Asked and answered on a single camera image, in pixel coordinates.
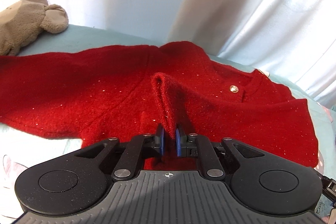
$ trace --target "red garment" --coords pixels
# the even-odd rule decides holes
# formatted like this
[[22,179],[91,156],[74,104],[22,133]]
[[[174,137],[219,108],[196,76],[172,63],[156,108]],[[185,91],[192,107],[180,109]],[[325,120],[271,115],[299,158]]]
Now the red garment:
[[[0,122],[41,137],[128,141],[161,122],[172,140],[180,123],[211,141],[230,136],[305,166],[318,162],[305,99],[258,70],[213,62],[190,42],[1,56],[0,87]],[[173,146],[164,164],[147,168],[193,168]]]

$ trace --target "plush toy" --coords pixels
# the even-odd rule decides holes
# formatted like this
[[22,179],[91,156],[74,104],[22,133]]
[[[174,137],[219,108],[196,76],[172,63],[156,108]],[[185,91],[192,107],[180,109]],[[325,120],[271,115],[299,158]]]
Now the plush toy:
[[59,33],[68,22],[59,5],[48,5],[47,0],[20,0],[0,12],[0,55],[16,55],[43,30]]

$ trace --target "brown plush toy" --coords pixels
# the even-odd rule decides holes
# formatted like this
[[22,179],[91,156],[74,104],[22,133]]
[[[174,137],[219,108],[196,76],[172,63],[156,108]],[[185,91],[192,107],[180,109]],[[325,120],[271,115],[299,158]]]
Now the brown plush toy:
[[65,10],[47,0],[20,0],[0,12],[0,55],[16,55],[21,47],[46,30],[59,33],[68,27]]

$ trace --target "bed sheet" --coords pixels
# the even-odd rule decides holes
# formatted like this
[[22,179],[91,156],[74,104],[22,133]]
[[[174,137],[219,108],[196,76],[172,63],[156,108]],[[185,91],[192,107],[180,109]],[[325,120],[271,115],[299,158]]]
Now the bed sheet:
[[[43,33],[31,45],[25,47],[19,56],[44,52],[78,52],[88,48],[108,45],[155,45],[162,43],[140,37],[125,35],[113,31],[70,25],[61,34]],[[218,63],[231,65],[239,70],[251,72],[254,68],[240,65],[215,56],[209,57]],[[308,108],[319,141],[319,164],[315,167],[326,176],[336,178],[336,112],[328,110],[313,100],[302,89],[292,82],[277,75],[263,72],[272,81],[287,85],[295,98],[306,98]],[[0,157],[3,166],[0,168],[0,223],[11,223],[22,209],[16,199],[13,185],[16,177],[24,169],[40,162],[77,150],[81,140],[62,139],[50,140],[36,137],[7,125],[0,124]],[[320,201],[320,215],[324,216],[330,206],[329,201]]]

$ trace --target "red sweater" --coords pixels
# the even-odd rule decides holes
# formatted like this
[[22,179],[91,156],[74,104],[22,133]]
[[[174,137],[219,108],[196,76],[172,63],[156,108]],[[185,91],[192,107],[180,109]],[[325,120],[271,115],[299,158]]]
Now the red sweater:
[[229,136],[305,166],[318,162],[307,100],[258,70],[213,62],[190,42],[1,56],[0,87],[0,122],[41,137],[129,141],[161,122],[170,152],[147,168],[193,168],[176,159],[177,123],[211,141]]

